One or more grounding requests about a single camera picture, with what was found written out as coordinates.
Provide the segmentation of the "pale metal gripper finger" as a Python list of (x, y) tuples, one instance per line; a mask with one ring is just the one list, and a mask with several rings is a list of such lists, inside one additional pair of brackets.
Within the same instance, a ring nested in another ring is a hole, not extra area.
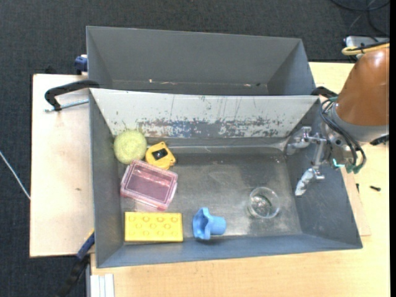
[(303, 126), (286, 145), (286, 154), (293, 155), (299, 149), (305, 149), (311, 144), (325, 144), (327, 139), (319, 132), (312, 132), (311, 126)]
[(325, 176), (318, 169), (308, 168), (296, 185), (295, 196), (302, 196), (312, 182), (321, 181), (324, 178)]

